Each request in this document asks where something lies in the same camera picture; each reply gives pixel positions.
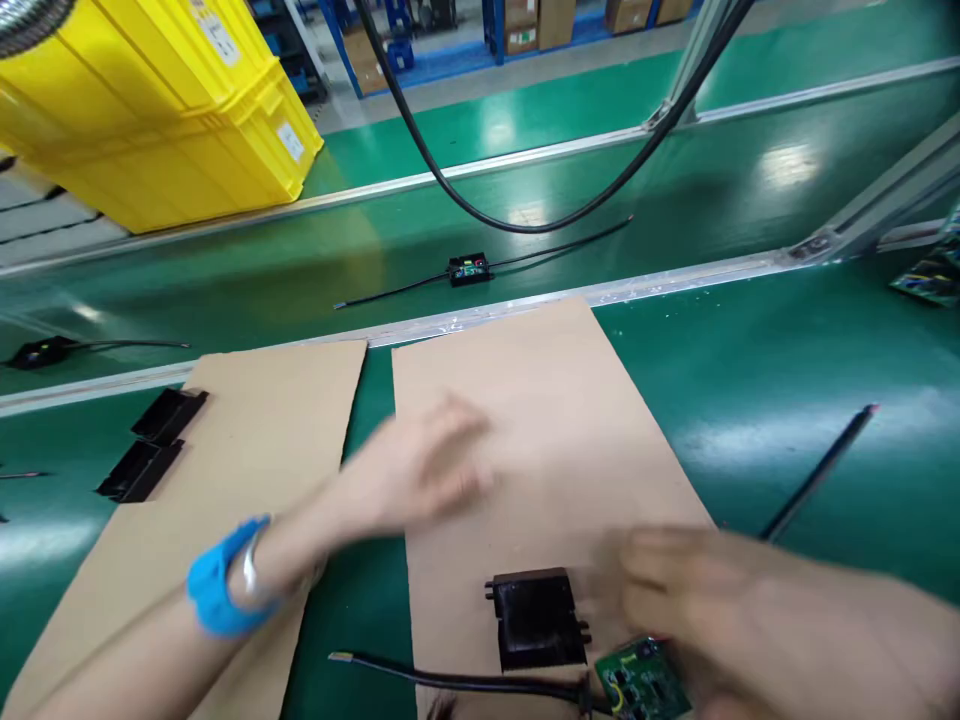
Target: black plastic bracket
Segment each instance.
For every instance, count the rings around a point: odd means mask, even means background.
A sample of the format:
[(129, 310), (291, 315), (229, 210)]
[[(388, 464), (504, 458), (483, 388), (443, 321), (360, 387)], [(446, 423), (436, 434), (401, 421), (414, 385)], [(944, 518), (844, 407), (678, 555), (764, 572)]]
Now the black plastic bracket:
[(487, 256), (483, 253), (450, 258), (450, 262), (447, 263), (447, 273), (453, 287), (473, 285), (493, 279), (493, 275), (490, 274), (490, 265), (487, 263)]
[(497, 575), (486, 584), (497, 616), (500, 668), (528, 670), (587, 662), (592, 638), (577, 620), (564, 568)]
[(143, 502), (182, 447), (183, 440), (176, 440), (168, 447), (137, 440), (100, 484), (97, 493), (117, 503)]
[(169, 447), (209, 396), (206, 391), (193, 395), (165, 388), (130, 430), (151, 445)]

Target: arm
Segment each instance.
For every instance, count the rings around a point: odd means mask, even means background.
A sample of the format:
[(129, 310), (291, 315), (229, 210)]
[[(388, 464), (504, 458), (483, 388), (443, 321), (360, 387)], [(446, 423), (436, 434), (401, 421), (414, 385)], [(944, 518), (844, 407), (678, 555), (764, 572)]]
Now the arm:
[[(388, 420), (336, 478), (262, 533), (254, 557), (259, 597), (246, 595), (237, 558), (229, 575), (233, 601), (255, 607), (284, 597), (347, 543), (426, 522), (488, 488), (485, 467), (435, 467), (450, 444), (469, 441), (484, 426), (477, 410), (453, 398), (421, 417)], [(247, 639), (206, 632), (181, 586), (80, 666), (32, 717), (186, 718)], [(147, 676), (150, 682), (142, 682)]]
[(706, 530), (636, 531), (621, 560), (630, 624), (695, 661), (699, 718), (958, 717), (960, 613), (914, 587)]

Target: label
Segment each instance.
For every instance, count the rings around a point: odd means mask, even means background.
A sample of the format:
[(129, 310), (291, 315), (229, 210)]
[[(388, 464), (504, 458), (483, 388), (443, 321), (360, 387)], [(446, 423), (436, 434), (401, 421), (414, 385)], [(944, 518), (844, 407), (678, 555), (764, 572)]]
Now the label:
[(220, 16), (207, 7), (204, 0), (190, 0), (193, 16), (197, 24), (213, 45), (220, 59), (227, 67), (233, 67), (240, 62), (240, 48), (230, 37), (230, 33), (220, 21)]
[(537, 39), (536, 30), (528, 30), (522, 33), (510, 33), (510, 42), (514, 45), (526, 45)]
[(303, 143), (300, 142), (300, 138), (297, 137), (296, 131), (290, 127), (290, 123), (281, 125), (280, 129), (277, 130), (277, 135), (280, 138), (280, 142), (283, 143), (283, 146), (287, 148), (287, 152), (290, 153), (293, 161), (299, 163), (306, 148), (303, 147)]

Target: small black module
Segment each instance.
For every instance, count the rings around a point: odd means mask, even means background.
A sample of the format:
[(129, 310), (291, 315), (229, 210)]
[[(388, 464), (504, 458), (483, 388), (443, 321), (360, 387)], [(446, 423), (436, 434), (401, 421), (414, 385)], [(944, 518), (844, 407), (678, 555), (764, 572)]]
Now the small black module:
[(565, 569), (497, 575), (487, 588), (504, 672), (587, 662), (590, 636), (587, 624), (577, 620)]
[(493, 275), (490, 274), (490, 266), (487, 263), (487, 256), (483, 253), (450, 258), (447, 273), (450, 275), (450, 284), (453, 287), (473, 285), (493, 279)]
[(71, 340), (63, 335), (24, 343), (16, 354), (7, 361), (7, 365), (17, 370), (39, 370), (48, 365), (56, 365), (58, 362), (67, 359), (71, 347), (76, 344), (76, 340)]

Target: hand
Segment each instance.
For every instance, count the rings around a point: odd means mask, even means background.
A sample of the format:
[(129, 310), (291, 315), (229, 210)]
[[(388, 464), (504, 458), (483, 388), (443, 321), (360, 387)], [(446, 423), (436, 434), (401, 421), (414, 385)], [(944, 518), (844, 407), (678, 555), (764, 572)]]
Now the hand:
[(732, 681), (700, 718), (956, 717), (960, 613), (911, 586), (717, 531), (638, 530), (621, 561), (630, 624)]
[(487, 428), (484, 414), (447, 397), (410, 418), (390, 418), (350, 459), (331, 492), (359, 535), (387, 534), (435, 518), (493, 485), (473, 460), (451, 461)]

